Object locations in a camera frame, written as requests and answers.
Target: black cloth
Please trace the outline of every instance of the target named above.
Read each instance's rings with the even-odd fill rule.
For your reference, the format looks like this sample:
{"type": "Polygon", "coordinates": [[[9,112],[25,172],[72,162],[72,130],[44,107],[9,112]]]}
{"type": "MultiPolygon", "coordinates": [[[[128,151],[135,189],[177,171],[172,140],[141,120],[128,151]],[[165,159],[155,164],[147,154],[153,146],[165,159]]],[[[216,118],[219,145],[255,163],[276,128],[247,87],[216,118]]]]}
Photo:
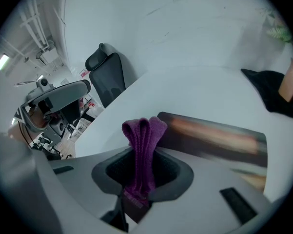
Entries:
{"type": "Polygon", "coordinates": [[[241,69],[248,80],[258,90],[266,109],[293,118],[293,98],[287,102],[279,93],[278,89],[284,75],[275,71],[256,72],[241,69]]]}

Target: white desk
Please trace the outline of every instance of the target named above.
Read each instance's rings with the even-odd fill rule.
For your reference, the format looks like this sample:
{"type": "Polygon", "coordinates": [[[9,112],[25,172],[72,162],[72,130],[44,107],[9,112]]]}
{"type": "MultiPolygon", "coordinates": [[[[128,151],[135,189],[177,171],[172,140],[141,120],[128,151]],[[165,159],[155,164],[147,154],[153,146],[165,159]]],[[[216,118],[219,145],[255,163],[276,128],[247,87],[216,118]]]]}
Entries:
{"type": "Polygon", "coordinates": [[[264,194],[271,201],[287,193],[293,178],[293,119],[269,113],[240,71],[184,67],[146,73],[114,100],[76,142],[76,156],[128,145],[121,124],[161,111],[264,133],[268,174],[264,194]]]}

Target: purple towel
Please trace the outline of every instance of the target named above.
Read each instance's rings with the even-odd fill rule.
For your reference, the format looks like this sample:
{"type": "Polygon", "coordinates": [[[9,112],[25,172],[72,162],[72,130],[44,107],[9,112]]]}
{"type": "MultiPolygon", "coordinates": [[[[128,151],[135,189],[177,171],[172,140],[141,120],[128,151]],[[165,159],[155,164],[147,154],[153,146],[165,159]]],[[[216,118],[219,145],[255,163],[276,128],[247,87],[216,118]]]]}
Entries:
{"type": "Polygon", "coordinates": [[[134,180],[125,187],[133,198],[148,205],[147,195],[155,189],[152,171],[154,149],[167,129],[167,124],[157,117],[128,120],[122,131],[136,154],[134,180]]]}

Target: black slot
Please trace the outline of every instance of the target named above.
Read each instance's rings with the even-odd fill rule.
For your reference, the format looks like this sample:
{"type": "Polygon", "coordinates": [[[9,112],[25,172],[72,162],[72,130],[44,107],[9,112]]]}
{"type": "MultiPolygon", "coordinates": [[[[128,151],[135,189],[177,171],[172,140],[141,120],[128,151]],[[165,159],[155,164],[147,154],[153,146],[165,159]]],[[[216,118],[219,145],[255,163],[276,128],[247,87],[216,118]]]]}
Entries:
{"type": "Polygon", "coordinates": [[[247,203],[247,201],[234,188],[227,188],[220,191],[225,201],[238,218],[241,224],[247,223],[257,215],[254,209],[247,203]]]}
{"type": "Polygon", "coordinates": [[[59,167],[59,168],[54,168],[53,169],[53,172],[55,174],[62,174],[64,172],[67,172],[67,171],[70,171],[70,170],[73,170],[74,168],[72,166],[63,166],[63,167],[59,167]]]}

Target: ceiling light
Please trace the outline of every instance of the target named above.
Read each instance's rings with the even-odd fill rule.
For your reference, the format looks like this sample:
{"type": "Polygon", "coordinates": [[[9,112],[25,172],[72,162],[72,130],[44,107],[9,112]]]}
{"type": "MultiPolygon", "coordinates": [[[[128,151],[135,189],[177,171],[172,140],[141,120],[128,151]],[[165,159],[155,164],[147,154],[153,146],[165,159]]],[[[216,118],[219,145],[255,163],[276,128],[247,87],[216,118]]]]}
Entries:
{"type": "Polygon", "coordinates": [[[9,59],[9,57],[7,55],[2,55],[1,59],[0,59],[0,70],[2,69],[2,67],[4,66],[4,64],[6,63],[6,61],[9,59]]]}

